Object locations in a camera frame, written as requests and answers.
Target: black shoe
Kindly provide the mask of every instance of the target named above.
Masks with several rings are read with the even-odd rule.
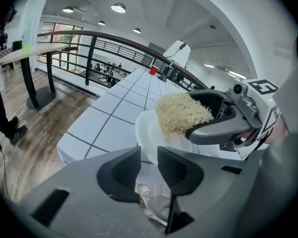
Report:
[[[24,135],[26,134],[26,131],[27,131],[27,128],[25,125],[16,129],[13,138],[10,139],[11,145],[15,145],[21,138],[23,138]]]
[[[12,128],[17,128],[18,123],[19,123],[18,117],[12,118],[12,120],[9,123],[11,124]]]

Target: white bowl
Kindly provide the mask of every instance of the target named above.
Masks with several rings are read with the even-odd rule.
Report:
[[[137,142],[141,146],[141,152],[157,166],[158,146],[168,146],[192,152],[191,142],[185,136],[165,138],[162,135],[158,124],[158,116],[153,110],[144,111],[137,117],[135,130]]]

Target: wooden floor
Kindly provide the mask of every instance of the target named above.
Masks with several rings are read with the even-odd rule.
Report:
[[[43,109],[29,110],[28,93],[20,69],[2,73],[5,90],[2,98],[7,118],[19,118],[19,125],[26,125],[25,137],[12,146],[0,132],[0,143],[6,159],[7,187],[10,198],[18,202],[32,188],[64,167],[56,145],[72,123],[96,100],[62,82],[54,80],[56,98]],[[47,75],[32,73],[36,89],[48,86]],[[3,157],[0,152],[0,192],[4,186]]]

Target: ceiling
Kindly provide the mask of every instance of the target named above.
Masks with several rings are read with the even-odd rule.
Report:
[[[116,2],[122,2],[127,12],[114,12],[111,5]],[[68,5],[85,11],[88,16],[79,11],[62,12]],[[142,37],[165,49],[180,39],[191,47],[192,55],[202,63],[227,67],[246,77],[250,75],[233,37],[212,14],[193,0],[47,0],[43,14],[85,20],[93,25],[104,20],[105,27],[123,31],[140,27]]]

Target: railing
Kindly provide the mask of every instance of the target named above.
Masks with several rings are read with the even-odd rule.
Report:
[[[55,35],[80,35],[80,36],[91,36],[91,42],[89,45],[87,44],[80,44],[80,43],[69,43],[64,40],[66,38],[61,38],[61,41],[53,42],[53,37]],[[113,84],[120,81],[123,74],[131,73],[126,68],[120,68],[116,65],[112,65],[106,63],[104,61],[100,61],[98,59],[93,58],[94,50],[101,50],[107,53],[111,53],[113,55],[122,57],[124,59],[130,60],[136,64],[142,65],[143,67],[150,68],[153,64],[159,68],[158,74],[162,74],[164,70],[171,64],[171,61],[166,59],[162,54],[141,45],[139,43],[133,42],[128,39],[124,39],[121,37],[99,33],[99,32],[92,32],[92,31],[57,31],[57,32],[48,32],[43,34],[38,34],[38,37],[42,36],[50,36],[50,43],[66,43],[69,44],[70,47],[65,48],[63,51],[57,51],[53,53],[52,59],[59,61],[59,66],[53,65],[54,67],[67,71],[69,73],[76,74],[77,76],[85,78],[85,84],[88,85],[89,81],[93,81],[95,83],[101,84],[106,87],[111,87]],[[88,47],[88,55],[77,54],[78,47]],[[62,59],[61,54],[67,54],[67,59]],[[86,65],[79,64],[77,62],[71,62],[69,57],[70,55],[85,58]],[[99,63],[98,67],[91,68],[92,61],[96,61]],[[61,63],[66,63],[66,69],[62,68]],[[69,70],[69,64],[75,66],[75,70]],[[104,65],[105,67],[109,67],[109,70],[112,69],[113,74],[109,75],[104,73],[104,71],[100,71],[99,67]],[[76,66],[83,68],[83,70],[77,70]],[[170,69],[167,78],[174,82],[175,84],[179,85],[180,87],[186,89],[187,91],[192,90],[199,90],[199,89],[206,89],[207,86],[201,82],[198,78],[192,75],[187,70],[173,64],[172,69]]]

